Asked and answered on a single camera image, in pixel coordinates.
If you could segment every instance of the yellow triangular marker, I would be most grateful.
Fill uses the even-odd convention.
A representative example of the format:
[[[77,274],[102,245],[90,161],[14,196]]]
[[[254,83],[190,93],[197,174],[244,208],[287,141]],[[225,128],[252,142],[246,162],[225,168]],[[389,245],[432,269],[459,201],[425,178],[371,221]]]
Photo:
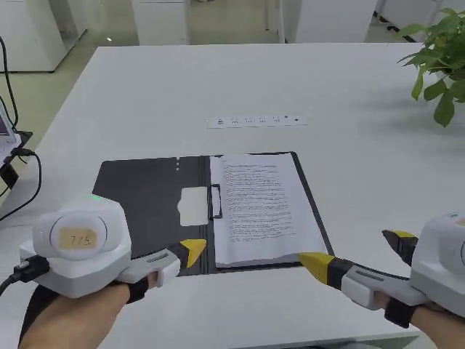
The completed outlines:
[[[407,233],[403,230],[391,230],[395,235],[399,236],[400,238],[415,238],[413,234]]]
[[[190,268],[193,266],[198,256],[201,255],[203,249],[205,249],[206,240],[202,238],[189,238],[188,240],[182,240],[180,244],[189,249],[187,267]]]
[[[297,257],[319,282],[328,284],[328,264],[334,259],[333,256],[321,252],[302,252]]]

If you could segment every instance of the floor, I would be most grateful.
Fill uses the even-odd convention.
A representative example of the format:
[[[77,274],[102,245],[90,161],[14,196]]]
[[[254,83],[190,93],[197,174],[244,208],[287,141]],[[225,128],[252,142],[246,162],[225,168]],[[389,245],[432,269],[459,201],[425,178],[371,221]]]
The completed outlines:
[[[278,42],[277,23],[272,21],[270,30],[264,29],[263,1],[215,0],[199,3],[192,0],[190,20],[193,44]],[[98,46],[138,45],[130,3],[130,0],[88,0],[86,10],[90,28],[54,73],[12,74],[12,86],[20,113],[18,129],[34,132],[28,143],[29,148],[34,149],[39,144]],[[386,24],[373,19],[366,42],[397,41],[386,27]],[[0,95],[4,96],[11,111],[1,74]],[[15,160],[14,166],[21,173],[25,165]],[[408,348],[433,347],[428,340],[421,338]]]

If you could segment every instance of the power strip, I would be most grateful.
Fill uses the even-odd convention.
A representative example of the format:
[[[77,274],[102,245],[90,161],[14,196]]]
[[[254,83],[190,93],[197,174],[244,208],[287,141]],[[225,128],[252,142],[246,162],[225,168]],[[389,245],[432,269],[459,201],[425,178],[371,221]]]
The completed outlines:
[[[274,115],[274,116],[244,116],[212,118],[207,120],[209,129],[239,129],[242,127],[279,127],[307,125],[301,116]]]

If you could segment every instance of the black clipboard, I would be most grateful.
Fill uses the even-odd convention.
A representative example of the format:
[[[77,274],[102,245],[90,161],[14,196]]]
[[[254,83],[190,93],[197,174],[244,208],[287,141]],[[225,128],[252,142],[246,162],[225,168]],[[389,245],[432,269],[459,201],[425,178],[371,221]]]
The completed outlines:
[[[253,155],[279,155],[290,153],[297,173],[309,200],[328,253],[334,255],[317,205],[305,178],[299,157],[294,152],[255,153]],[[177,205],[183,188],[207,187],[209,197],[208,225],[183,227],[179,224]],[[204,238],[207,246],[199,262],[180,273],[181,276],[227,273],[240,270],[288,268],[298,262],[271,265],[217,268],[214,249],[214,219],[222,219],[221,211],[213,216],[211,190],[221,190],[211,183],[210,156],[183,158],[135,159],[105,161],[100,167],[93,194],[121,204],[126,214],[132,239],[132,259],[143,257],[167,244],[186,238]]]

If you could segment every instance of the clipboard clip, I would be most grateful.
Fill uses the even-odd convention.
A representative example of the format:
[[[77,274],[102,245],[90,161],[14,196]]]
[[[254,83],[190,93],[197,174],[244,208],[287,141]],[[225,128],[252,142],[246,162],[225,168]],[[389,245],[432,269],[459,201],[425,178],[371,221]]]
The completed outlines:
[[[213,196],[211,194],[212,188],[215,188],[215,190],[218,190],[218,196],[219,196],[219,213],[214,214],[213,212]],[[223,211],[221,208],[221,187],[219,184],[210,184],[208,186],[207,190],[207,201],[209,205],[209,220],[220,220],[223,218]]]

